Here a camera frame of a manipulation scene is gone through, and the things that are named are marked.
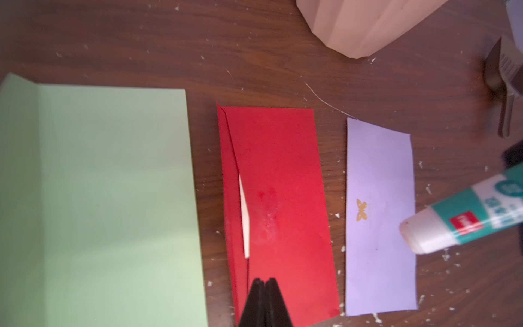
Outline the red envelope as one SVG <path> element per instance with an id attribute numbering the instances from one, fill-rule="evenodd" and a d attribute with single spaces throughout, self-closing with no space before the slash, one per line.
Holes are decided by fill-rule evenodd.
<path id="1" fill-rule="evenodd" d="M 254 279 L 275 278 L 295 326 L 338 316 L 313 111 L 219 106 L 217 116 L 236 314 Z"/>

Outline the white green glue stick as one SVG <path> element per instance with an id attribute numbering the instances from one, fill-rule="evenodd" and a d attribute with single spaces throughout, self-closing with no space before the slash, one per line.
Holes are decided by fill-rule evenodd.
<path id="1" fill-rule="evenodd" d="M 463 245 L 522 223 L 522 164 L 441 200 L 399 230 L 418 255 Z"/>

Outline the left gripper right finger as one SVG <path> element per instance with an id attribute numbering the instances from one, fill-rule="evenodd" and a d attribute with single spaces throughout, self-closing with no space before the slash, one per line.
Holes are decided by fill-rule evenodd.
<path id="1" fill-rule="evenodd" d="M 270 278 L 264 289 L 265 326 L 293 327 L 279 284 L 275 278 Z"/>

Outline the purple envelope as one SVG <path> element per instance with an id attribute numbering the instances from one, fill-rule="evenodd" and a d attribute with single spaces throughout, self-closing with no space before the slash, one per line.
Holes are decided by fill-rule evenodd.
<path id="1" fill-rule="evenodd" d="M 399 226 L 415 214 L 411 137 L 347 120 L 345 313 L 416 310 L 416 255 Z"/>

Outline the green envelope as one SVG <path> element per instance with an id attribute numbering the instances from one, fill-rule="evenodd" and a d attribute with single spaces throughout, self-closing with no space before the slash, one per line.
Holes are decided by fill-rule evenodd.
<path id="1" fill-rule="evenodd" d="M 1 325 L 206 326 L 182 89 L 1 83 Z"/>

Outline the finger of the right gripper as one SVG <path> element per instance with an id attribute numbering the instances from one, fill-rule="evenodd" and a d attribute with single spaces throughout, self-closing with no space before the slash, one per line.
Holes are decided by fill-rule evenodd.
<path id="1" fill-rule="evenodd" d="M 523 163 L 523 140 L 509 147 L 502 154 L 505 170 Z"/>

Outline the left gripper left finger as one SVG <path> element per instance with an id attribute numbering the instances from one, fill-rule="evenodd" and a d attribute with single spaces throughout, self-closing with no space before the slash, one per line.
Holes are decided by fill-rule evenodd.
<path id="1" fill-rule="evenodd" d="M 265 283 L 261 279 L 255 279 L 251 285 L 238 327 L 265 327 L 265 325 Z"/>

